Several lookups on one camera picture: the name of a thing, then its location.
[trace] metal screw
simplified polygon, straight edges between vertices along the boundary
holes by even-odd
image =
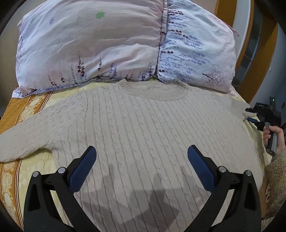
[[[65,172],[65,167],[60,167],[57,172],[63,174]]]
[[[245,174],[246,174],[247,176],[251,176],[251,175],[252,175],[252,172],[249,171],[249,170],[246,170],[246,171],[245,171]]]
[[[33,172],[33,174],[32,174],[33,177],[37,177],[38,175],[39,175],[39,172],[38,172],[38,171],[35,171],[35,172]]]
[[[227,171],[227,169],[224,166],[220,166],[219,171],[222,173],[225,173]]]

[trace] sweater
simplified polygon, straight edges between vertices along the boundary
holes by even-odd
[[[97,160],[75,197],[99,230],[184,231],[210,196],[188,161],[190,145],[231,172],[251,170],[258,188],[262,183],[243,121],[216,98],[181,81],[121,80],[74,94],[4,132],[0,161],[46,148],[56,167],[67,167],[94,146]]]

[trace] sweater's right sleeve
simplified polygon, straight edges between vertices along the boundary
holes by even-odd
[[[85,107],[82,100],[82,93],[75,94],[2,133],[0,162],[24,158],[41,148],[50,149]]]

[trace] hand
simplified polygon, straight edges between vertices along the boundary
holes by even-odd
[[[273,131],[273,132],[276,132],[277,135],[278,135],[277,136],[277,150],[276,150],[276,154],[281,154],[282,151],[285,148],[284,132],[278,126],[269,126],[269,129],[271,131]],[[263,129],[263,143],[264,143],[265,148],[267,147],[268,140],[271,137],[270,130],[267,130],[266,127],[264,127],[264,129]]]

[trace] bed sheet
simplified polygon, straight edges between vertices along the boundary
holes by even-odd
[[[109,83],[92,82],[85,86],[32,95],[24,99],[11,99],[3,118],[0,120],[0,134],[73,93],[108,84]],[[216,93],[218,97],[225,95],[224,93]],[[244,101],[234,89],[232,93],[233,99]],[[262,133],[257,131],[256,127],[246,120],[244,121],[244,125],[247,128],[250,139],[252,139],[255,147],[259,151],[260,167],[264,170],[265,166],[270,163],[271,157],[263,148]],[[31,175],[36,170],[40,171],[41,174],[56,171],[53,155],[50,151],[42,149],[25,159],[19,159],[9,163],[0,163],[0,200],[22,229],[25,196]],[[56,193],[52,192],[52,196],[63,222],[68,223],[68,219],[65,216]]]

